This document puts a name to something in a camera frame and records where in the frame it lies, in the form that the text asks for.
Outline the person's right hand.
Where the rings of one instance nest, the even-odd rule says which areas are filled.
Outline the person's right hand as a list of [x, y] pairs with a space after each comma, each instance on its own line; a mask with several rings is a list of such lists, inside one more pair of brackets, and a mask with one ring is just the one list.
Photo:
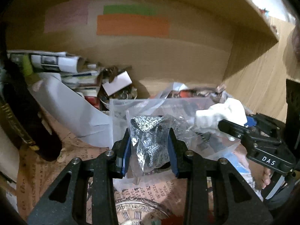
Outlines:
[[260, 185], [262, 189], [265, 189], [271, 183], [271, 170], [264, 167], [262, 177], [260, 178]]

